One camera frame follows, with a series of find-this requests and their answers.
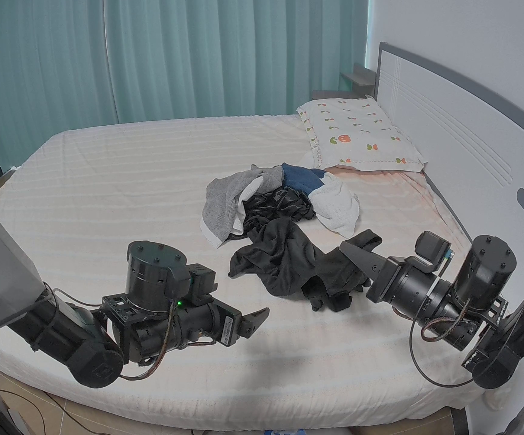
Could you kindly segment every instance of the pillowcase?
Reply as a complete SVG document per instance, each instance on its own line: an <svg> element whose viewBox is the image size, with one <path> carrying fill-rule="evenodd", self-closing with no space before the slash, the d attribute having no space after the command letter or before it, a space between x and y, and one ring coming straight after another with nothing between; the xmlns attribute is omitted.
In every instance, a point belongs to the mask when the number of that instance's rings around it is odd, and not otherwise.
<svg viewBox="0 0 524 435"><path fill-rule="evenodd" d="M419 172L427 162L374 98L324 98L296 111L306 126L319 169Z"/></svg>

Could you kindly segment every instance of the nightstand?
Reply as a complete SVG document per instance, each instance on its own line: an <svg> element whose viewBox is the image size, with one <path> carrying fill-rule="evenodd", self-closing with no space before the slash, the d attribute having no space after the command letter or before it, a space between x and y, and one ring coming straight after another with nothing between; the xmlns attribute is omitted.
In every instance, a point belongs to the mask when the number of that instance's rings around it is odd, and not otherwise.
<svg viewBox="0 0 524 435"><path fill-rule="evenodd" d="M352 91L312 91L311 98L313 100L320 100L321 98L365 98L365 95L374 95L376 72L355 63L353 72L341 72L340 75L353 83Z"/></svg>

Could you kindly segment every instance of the white headboard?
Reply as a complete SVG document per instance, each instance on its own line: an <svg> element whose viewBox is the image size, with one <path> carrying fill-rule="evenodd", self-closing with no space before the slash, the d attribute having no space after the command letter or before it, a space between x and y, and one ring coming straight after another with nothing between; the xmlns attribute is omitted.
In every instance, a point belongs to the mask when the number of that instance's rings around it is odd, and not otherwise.
<svg viewBox="0 0 524 435"><path fill-rule="evenodd" d="M490 234L510 245L518 268L503 294L515 308L524 299L524 111L386 43L379 47L375 98L428 159L425 175L468 235Z"/></svg>

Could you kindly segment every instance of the clothes pile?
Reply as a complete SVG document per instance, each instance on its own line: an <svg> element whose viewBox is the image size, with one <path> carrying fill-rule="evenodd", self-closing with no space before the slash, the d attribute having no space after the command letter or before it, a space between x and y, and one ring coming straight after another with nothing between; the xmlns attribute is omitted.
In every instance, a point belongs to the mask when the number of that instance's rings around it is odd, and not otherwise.
<svg viewBox="0 0 524 435"><path fill-rule="evenodd" d="M234 253L229 276L258 275L275 296L302 290L312 309L326 305L333 311L348 308L352 290L370 281L339 250L319 250L296 222L314 216L347 241L371 250L381 243L370 231L352 237L359 203L337 177L321 169L283 163L273 168L251 166L206 189L200 227L214 247L225 240L250 238L251 245Z"/></svg>

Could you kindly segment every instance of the barcode sticker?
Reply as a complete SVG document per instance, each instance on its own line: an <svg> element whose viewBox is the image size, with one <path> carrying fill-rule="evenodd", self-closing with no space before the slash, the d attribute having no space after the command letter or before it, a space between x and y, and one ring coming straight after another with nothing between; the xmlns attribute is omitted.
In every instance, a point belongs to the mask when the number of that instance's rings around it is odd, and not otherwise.
<svg viewBox="0 0 524 435"><path fill-rule="evenodd" d="M226 320L224 321L224 331L222 332L222 343L226 346L228 346L229 343L230 332L232 332L233 323L234 319L227 315Z"/></svg>

